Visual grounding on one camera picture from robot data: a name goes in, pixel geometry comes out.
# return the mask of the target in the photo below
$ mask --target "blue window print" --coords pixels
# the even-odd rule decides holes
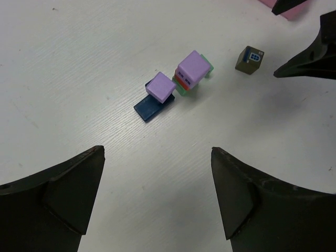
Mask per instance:
[[[257,54],[254,54],[253,52],[250,54],[250,59],[253,60],[253,61],[260,61],[260,56],[257,55]]]

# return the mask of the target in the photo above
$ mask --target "olive green cube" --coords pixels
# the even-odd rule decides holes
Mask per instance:
[[[245,50],[239,55],[236,69],[251,75],[259,69],[263,57],[263,51],[247,46]]]

